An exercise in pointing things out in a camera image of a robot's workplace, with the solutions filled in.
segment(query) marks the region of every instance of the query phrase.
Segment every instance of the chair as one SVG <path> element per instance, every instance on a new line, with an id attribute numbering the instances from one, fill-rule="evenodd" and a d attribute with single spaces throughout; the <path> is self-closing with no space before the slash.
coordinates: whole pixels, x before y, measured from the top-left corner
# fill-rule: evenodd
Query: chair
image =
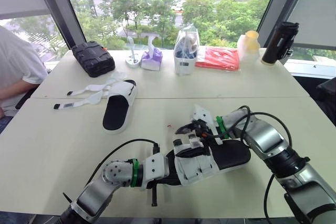
<path id="1" fill-rule="evenodd" d="M 33 88 L 33 89 L 30 89 L 22 98 L 21 100 L 16 104 L 15 108 L 17 110 L 21 109 L 21 107 L 23 106 L 23 104 L 32 96 L 32 94 L 35 92 L 35 90 L 37 89 L 38 87 L 36 88 Z"/>

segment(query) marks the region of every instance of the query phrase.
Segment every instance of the white shirt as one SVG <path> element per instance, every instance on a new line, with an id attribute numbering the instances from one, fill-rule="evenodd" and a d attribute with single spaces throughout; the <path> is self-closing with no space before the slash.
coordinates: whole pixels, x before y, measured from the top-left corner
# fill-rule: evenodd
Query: white shirt
<path id="1" fill-rule="evenodd" d="M 0 26 L 0 89 L 24 80 L 31 84 L 41 84 L 47 71 L 33 47 Z M 0 100 L 5 115 L 14 116 L 16 104 L 25 94 Z"/>

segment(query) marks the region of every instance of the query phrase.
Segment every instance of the black bag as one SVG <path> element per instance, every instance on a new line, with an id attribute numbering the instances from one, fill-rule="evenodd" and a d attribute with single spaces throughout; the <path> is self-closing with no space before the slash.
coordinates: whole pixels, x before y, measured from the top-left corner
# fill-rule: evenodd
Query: black bag
<path id="1" fill-rule="evenodd" d="M 98 77 L 116 68 L 109 52 L 95 41 L 75 45 L 71 50 L 90 77 Z"/>

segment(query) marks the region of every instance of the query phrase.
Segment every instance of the person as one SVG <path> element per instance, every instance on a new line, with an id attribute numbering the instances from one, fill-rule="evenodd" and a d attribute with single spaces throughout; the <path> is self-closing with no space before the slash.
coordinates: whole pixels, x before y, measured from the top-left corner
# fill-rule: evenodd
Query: person
<path id="1" fill-rule="evenodd" d="M 30 43 L 0 26 L 0 134 L 17 113 L 16 104 L 47 77 Z"/>

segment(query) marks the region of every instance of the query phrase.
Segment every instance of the black thermos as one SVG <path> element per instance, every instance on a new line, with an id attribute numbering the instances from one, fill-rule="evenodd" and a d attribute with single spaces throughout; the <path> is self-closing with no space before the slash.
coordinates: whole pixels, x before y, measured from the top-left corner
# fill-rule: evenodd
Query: black thermos
<path id="1" fill-rule="evenodd" d="M 275 31 L 261 62 L 273 65 L 277 60 L 283 59 L 292 46 L 298 31 L 299 23 L 282 22 Z"/>

